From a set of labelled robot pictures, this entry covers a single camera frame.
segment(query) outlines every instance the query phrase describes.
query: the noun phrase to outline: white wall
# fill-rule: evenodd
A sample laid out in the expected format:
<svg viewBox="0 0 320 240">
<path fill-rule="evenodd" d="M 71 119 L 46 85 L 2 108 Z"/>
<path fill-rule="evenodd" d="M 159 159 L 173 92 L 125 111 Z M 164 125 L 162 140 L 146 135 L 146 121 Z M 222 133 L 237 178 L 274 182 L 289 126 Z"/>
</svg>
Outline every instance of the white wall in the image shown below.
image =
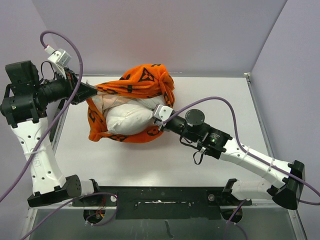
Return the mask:
<svg viewBox="0 0 320 240">
<path fill-rule="evenodd" d="M 0 8 L 0 96 L 10 80 L 5 65 L 32 60 L 39 67 L 47 58 L 40 44 L 39 35 L 46 27 L 31 0 L 3 0 Z M 54 107 L 49 112 L 52 116 Z M 23 168 L 26 159 L 18 140 L 0 115 L 0 195 L 12 184 Z M 19 238 L 28 210 L 27 198 L 32 193 L 29 171 L 11 194 L 0 203 L 0 239 Z"/>
<path fill-rule="evenodd" d="M 249 72 L 286 2 L 32 1 L 48 29 L 76 43 L 86 74 L 122 75 L 136 65 L 162 63 L 189 77 Z M 75 62 L 70 66 L 78 69 Z"/>
<path fill-rule="evenodd" d="M 306 180 L 320 189 L 320 1 L 289 0 L 252 71 L 275 156 L 305 163 Z M 320 202 L 306 187 L 302 199 Z M 300 204 L 309 240 L 319 239 L 320 208 Z"/>
</svg>

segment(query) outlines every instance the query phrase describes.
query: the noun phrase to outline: orange cloth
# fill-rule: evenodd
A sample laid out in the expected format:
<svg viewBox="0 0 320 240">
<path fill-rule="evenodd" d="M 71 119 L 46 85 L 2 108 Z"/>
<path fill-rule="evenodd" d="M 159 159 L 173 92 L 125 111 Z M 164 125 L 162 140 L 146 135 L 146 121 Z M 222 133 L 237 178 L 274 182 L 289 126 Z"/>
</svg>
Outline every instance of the orange cloth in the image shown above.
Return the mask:
<svg viewBox="0 0 320 240">
<path fill-rule="evenodd" d="M 112 95 L 129 98 L 147 99 L 163 95 L 165 104 L 173 107 L 175 103 L 174 80 L 162 64 L 144 64 L 128 70 L 119 80 L 98 84 L 97 90 Z M 97 142 L 101 138 L 109 138 L 126 143 L 147 143 L 162 135 L 158 126 L 150 126 L 135 135 L 107 133 L 106 119 L 97 109 L 91 98 L 86 101 L 88 121 L 90 124 L 89 139 Z"/>
</svg>

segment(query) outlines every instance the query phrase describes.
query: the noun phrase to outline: scratch mark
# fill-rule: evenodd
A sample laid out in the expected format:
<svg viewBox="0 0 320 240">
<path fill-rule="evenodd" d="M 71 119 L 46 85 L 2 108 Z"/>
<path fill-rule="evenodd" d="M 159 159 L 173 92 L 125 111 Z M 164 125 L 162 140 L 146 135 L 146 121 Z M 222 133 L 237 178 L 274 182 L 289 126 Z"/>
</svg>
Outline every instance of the scratch mark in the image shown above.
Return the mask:
<svg viewBox="0 0 320 240">
<path fill-rule="evenodd" d="M 169 238 L 173 239 L 174 236 L 170 232 L 169 222 L 166 220 L 166 221 L 164 221 L 164 223 L 165 223 L 165 227 L 166 227 L 166 234 L 168 234 Z"/>
</svg>

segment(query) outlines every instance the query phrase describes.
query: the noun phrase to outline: screw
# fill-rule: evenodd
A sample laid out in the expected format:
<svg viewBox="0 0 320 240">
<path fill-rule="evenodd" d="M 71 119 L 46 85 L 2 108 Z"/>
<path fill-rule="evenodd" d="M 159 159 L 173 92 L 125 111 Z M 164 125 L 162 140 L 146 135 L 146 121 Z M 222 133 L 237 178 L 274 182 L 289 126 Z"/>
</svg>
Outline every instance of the screw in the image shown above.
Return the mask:
<svg viewBox="0 0 320 240">
<path fill-rule="evenodd" d="M 213 202 L 215 200 L 215 195 L 209 194 L 208 199 L 209 201 Z"/>
<path fill-rule="evenodd" d="M 113 203 L 117 201 L 117 199 L 116 199 L 114 196 L 111 196 L 111 197 L 110 197 L 110 200 L 111 200 L 111 202 L 113 202 Z"/>
</svg>

